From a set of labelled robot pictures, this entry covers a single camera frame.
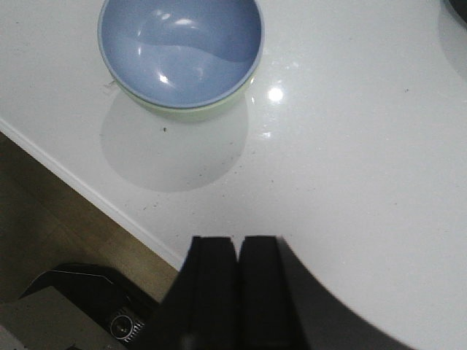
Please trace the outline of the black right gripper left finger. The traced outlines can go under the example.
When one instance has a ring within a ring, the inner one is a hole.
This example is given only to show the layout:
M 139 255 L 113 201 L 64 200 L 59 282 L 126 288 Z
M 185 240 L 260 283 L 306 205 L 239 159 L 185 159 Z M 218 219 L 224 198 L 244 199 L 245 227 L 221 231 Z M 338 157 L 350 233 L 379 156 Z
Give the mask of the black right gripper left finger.
M 146 349 L 235 349 L 237 264 L 229 238 L 195 237 L 149 324 Z

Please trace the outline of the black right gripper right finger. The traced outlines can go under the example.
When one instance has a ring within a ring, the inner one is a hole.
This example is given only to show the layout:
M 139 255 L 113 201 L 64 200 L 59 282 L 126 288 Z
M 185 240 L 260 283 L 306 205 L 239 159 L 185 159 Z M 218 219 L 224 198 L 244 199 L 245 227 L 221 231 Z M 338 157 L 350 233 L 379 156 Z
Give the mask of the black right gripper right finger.
M 243 349 L 406 349 L 329 292 L 285 239 L 248 236 L 240 249 Z

